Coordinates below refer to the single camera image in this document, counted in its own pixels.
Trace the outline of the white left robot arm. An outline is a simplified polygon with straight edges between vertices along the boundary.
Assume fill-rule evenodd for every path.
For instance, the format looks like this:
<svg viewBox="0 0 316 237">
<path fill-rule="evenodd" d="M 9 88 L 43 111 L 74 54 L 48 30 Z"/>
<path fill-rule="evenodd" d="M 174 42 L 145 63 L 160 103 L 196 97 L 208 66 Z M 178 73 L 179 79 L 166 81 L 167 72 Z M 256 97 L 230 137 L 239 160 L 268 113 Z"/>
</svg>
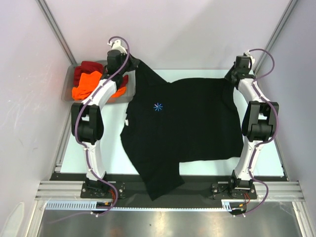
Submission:
<svg viewBox="0 0 316 237">
<path fill-rule="evenodd" d="M 93 192 L 102 198 L 114 186 L 106 180 L 102 162 L 100 142 L 104 134 L 102 108 L 123 83 L 123 76 L 134 71 L 139 60 L 131 56 L 130 50 L 112 49 L 107 54 L 105 72 L 92 93 L 80 103 L 71 106 L 72 134 L 83 147 L 86 161 L 85 192 Z"/>
</svg>

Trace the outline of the black t-shirt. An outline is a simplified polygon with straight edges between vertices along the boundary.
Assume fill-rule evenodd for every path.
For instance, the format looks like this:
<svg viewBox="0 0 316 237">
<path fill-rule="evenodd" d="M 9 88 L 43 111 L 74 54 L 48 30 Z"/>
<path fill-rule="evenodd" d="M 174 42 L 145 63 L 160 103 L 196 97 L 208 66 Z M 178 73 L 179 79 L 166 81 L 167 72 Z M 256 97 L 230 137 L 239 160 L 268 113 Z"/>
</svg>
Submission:
<svg viewBox="0 0 316 237">
<path fill-rule="evenodd" d="M 145 183 L 180 176 L 182 162 L 239 157 L 243 138 L 234 87 L 225 79 L 167 82 L 144 62 L 126 109 L 121 143 Z"/>
</svg>

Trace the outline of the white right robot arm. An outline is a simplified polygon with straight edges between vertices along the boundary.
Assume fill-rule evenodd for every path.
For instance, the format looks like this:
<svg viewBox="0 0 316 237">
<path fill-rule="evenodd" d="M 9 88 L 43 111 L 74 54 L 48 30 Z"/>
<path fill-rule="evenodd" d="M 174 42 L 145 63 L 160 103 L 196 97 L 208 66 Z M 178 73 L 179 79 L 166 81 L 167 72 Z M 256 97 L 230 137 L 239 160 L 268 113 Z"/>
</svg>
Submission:
<svg viewBox="0 0 316 237">
<path fill-rule="evenodd" d="M 225 76 L 248 103 L 241 125 L 244 146 L 228 184 L 228 193 L 233 198 L 244 197 L 254 190 L 257 159 L 263 146 L 273 141 L 278 129 L 279 104 L 263 94 L 250 70 L 250 66 L 234 65 Z"/>
</svg>

